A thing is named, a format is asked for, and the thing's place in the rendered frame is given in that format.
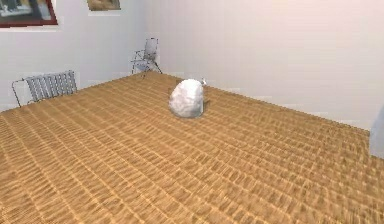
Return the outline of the grey folding chair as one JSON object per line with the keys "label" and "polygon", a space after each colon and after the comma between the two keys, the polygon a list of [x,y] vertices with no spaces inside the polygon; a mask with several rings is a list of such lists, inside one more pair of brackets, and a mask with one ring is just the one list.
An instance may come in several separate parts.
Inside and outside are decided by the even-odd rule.
{"label": "grey folding chair", "polygon": [[162,70],[156,61],[158,43],[159,41],[157,38],[148,38],[146,40],[144,49],[138,50],[134,53],[134,58],[131,60],[131,73],[134,73],[137,69],[139,69],[141,72],[147,72],[153,70],[154,68],[162,73]]}

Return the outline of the grey radiator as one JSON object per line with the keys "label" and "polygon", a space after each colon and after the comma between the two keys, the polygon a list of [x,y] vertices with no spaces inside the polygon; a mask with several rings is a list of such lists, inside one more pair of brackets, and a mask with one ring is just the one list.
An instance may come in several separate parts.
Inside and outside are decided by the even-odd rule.
{"label": "grey radiator", "polygon": [[78,90],[75,80],[75,72],[73,70],[21,78],[11,83],[11,88],[18,106],[21,106],[15,89],[15,84],[18,82],[26,82],[28,84],[29,92],[32,97],[28,103],[35,103],[62,95],[70,95]]}

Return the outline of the white tied bag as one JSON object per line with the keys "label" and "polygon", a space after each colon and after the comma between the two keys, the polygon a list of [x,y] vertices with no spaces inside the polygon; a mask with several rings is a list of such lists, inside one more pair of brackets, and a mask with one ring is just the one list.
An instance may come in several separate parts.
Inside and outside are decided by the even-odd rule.
{"label": "white tied bag", "polygon": [[177,117],[197,118],[204,109],[205,79],[186,79],[181,81],[172,91],[169,99],[169,108]]}

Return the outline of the pale blue grey furniture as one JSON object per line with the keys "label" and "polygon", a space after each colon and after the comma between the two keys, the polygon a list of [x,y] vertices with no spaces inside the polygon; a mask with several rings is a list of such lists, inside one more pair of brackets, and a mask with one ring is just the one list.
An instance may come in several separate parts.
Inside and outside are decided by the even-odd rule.
{"label": "pale blue grey furniture", "polygon": [[369,152],[372,156],[384,159],[384,105],[370,129]]}

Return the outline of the brown wall picture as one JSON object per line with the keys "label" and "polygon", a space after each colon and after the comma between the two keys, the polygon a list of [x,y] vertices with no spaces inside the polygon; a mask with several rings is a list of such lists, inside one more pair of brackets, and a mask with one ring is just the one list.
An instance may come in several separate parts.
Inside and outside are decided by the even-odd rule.
{"label": "brown wall picture", "polygon": [[87,0],[91,11],[120,10],[119,0]]}

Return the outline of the red framed wall picture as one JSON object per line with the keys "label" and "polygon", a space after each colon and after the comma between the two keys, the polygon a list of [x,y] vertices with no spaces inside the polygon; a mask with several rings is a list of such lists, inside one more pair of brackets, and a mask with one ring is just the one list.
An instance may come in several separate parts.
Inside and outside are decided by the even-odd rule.
{"label": "red framed wall picture", "polygon": [[0,0],[0,28],[57,24],[52,0]]}

